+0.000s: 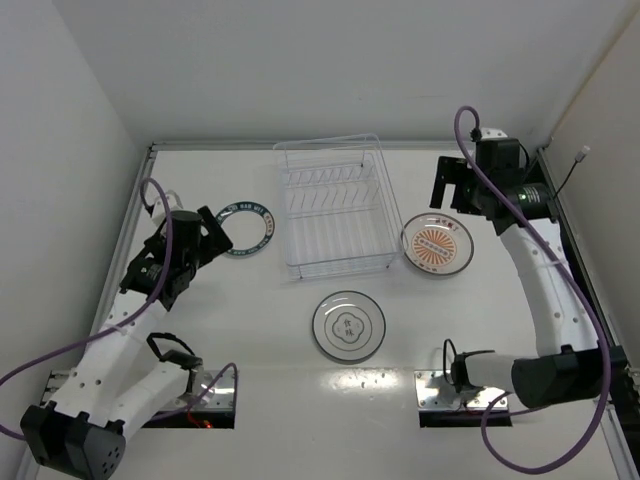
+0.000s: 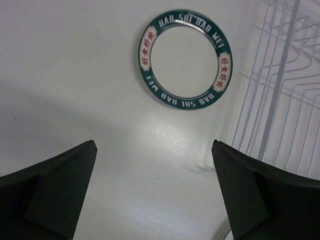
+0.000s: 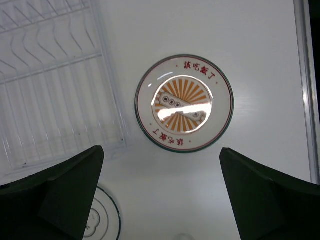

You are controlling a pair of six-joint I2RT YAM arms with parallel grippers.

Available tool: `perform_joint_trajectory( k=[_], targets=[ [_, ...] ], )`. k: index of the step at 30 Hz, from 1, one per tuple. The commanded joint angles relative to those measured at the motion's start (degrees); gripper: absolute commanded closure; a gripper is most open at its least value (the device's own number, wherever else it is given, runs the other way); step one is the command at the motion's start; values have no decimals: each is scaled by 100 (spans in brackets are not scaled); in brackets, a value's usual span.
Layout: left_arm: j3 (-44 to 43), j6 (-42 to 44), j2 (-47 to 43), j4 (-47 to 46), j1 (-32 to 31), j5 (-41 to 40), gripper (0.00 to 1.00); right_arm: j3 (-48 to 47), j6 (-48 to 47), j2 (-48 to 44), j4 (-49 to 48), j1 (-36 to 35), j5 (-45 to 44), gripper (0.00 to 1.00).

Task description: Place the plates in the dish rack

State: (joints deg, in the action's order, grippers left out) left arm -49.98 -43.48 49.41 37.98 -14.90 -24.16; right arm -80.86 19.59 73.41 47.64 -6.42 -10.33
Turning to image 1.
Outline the white plate black rim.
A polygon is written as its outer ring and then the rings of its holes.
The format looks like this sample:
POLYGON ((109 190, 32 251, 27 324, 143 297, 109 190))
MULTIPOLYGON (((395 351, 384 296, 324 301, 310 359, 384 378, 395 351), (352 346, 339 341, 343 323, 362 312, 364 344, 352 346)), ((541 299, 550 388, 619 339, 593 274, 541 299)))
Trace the white plate black rim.
POLYGON ((311 320, 313 340, 334 362, 359 364, 382 346, 387 322, 379 304, 369 295, 341 290, 323 298, 311 320))

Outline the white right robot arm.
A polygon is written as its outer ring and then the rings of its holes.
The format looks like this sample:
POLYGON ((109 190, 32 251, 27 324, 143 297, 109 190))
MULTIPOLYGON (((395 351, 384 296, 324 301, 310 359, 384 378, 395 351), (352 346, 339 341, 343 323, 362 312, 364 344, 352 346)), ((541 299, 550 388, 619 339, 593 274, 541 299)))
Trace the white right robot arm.
POLYGON ((477 166, 499 190, 495 195, 465 159, 442 156, 437 163, 431 207, 451 206, 490 221, 514 262, 531 311, 536 356, 518 358, 493 350, 457 353, 451 364, 457 391, 492 386, 517 396, 530 409, 606 397, 625 366, 619 347, 600 340, 567 266, 558 210, 548 186, 520 166, 519 141, 481 140, 477 166))

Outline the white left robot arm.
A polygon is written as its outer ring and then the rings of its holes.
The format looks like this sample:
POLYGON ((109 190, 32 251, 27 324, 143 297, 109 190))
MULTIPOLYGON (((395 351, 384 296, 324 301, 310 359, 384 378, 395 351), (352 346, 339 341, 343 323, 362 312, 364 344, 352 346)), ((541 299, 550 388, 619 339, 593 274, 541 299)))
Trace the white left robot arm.
POLYGON ((20 427, 34 460, 77 479, 108 479, 128 441, 170 401, 192 395, 202 360, 169 350, 129 388, 139 351, 197 271, 232 242, 206 206, 174 210, 129 263, 108 318, 65 383, 20 427))

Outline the orange sunburst plate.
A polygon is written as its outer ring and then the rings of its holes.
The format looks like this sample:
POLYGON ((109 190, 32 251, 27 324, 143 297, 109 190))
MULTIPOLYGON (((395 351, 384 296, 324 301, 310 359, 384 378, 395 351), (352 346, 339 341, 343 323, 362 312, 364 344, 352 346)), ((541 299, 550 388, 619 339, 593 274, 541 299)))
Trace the orange sunburst plate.
POLYGON ((465 270, 475 254, 467 227, 456 218, 426 212, 410 218, 400 236, 405 259, 423 273, 452 276, 465 270))

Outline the white plate green rim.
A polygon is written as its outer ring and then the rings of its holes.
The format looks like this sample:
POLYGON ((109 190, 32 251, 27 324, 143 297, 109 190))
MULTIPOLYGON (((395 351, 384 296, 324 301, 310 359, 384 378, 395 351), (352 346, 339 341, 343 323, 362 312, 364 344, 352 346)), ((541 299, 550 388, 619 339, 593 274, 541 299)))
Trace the white plate green rim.
POLYGON ((239 213, 251 213, 259 216, 264 223, 264 234, 259 242, 246 249, 232 247, 225 255, 229 257, 249 257, 261 252, 272 240, 276 231, 275 218, 272 212, 264 205, 254 201, 234 202, 221 209, 215 216, 219 225, 222 225, 231 216, 239 213))

